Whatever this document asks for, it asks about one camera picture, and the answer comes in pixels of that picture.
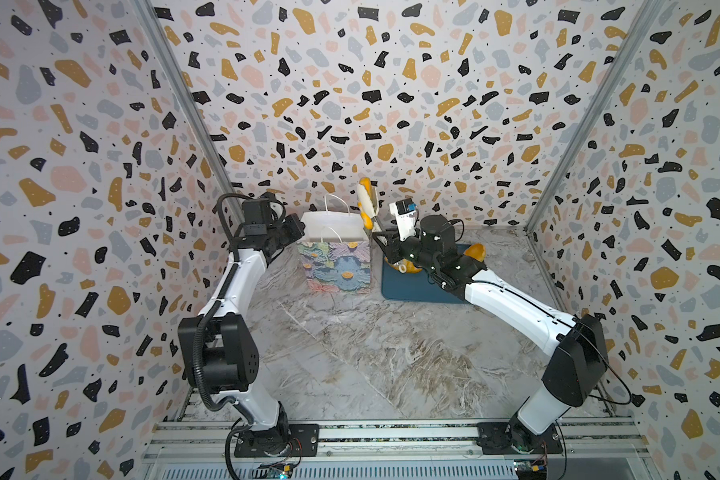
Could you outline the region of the floral paper gift bag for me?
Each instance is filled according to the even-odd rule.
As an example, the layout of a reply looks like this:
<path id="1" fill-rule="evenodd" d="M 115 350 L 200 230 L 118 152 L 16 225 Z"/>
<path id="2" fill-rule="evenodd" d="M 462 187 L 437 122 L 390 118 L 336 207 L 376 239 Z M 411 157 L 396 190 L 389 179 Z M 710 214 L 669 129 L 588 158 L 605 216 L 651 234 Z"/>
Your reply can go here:
<path id="1" fill-rule="evenodd" d="M 305 231 L 297 250 L 309 288 L 324 293 L 369 291 L 371 246 L 361 215 L 327 193 L 323 208 L 304 212 L 301 221 Z"/>

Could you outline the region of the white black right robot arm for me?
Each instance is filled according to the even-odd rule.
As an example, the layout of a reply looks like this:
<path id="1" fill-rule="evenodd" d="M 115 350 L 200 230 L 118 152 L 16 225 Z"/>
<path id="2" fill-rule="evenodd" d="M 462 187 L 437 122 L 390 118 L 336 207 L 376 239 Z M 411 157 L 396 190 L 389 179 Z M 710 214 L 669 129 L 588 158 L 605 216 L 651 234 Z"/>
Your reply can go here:
<path id="1" fill-rule="evenodd" d="M 410 262 L 438 288 L 497 316 L 548 356 L 540 387 L 502 435 L 513 450 L 534 452 L 561 416 L 585 403 L 607 371 L 597 318 L 564 313 L 505 282 L 487 267 L 483 245 L 459 249 L 454 221 L 442 215 L 401 216 L 395 228 L 375 226 L 371 235 L 389 262 Z"/>

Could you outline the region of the small round orange bun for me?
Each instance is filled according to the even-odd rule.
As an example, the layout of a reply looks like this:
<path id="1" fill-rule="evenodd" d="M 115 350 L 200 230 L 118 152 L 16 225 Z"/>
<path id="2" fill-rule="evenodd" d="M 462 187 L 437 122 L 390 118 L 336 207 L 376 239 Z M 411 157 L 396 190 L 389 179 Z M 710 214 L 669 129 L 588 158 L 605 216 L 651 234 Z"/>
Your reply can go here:
<path id="1" fill-rule="evenodd" d="M 486 258 L 486 248 L 482 243 L 476 243 L 469 246 L 464 251 L 464 255 L 476 260 L 477 262 L 483 263 Z"/>

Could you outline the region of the long oval brown bread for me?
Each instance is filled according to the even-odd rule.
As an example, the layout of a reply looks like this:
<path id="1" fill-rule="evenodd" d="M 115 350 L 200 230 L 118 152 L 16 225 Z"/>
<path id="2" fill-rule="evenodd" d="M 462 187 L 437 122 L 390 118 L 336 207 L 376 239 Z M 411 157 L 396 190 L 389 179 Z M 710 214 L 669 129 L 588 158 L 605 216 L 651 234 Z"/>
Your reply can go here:
<path id="1" fill-rule="evenodd" d="M 364 228 L 372 231 L 375 226 L 374 218 L 376 217 L 377 206 L 374 200 L 375 193 L 371 180 L 367 177 L 362 178 L 358 183 L 356 193 Z"/>

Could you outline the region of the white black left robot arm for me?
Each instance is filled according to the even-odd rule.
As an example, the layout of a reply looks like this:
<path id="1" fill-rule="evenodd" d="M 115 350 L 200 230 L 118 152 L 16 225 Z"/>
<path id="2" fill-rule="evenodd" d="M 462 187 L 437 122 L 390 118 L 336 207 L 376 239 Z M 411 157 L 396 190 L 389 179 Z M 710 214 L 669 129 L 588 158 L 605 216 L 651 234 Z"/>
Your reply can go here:
<path id="1" fill-rule="evenodd" d="M 235 409 L 239 422 L 231 436 L 257 455 L 290 452 L 292 440 L 282 404 L 256 383 L 260 355 L 245 322 L 260 279 L 289 245 L 300 240 L 304 226 L 288 214 L 272 193 L 236 195 L 243 221 L 232 228 L 221 221 L 228 256 L 212 298 L 178 326 L 178 340 L 189 384 L 211 412 Z"/>

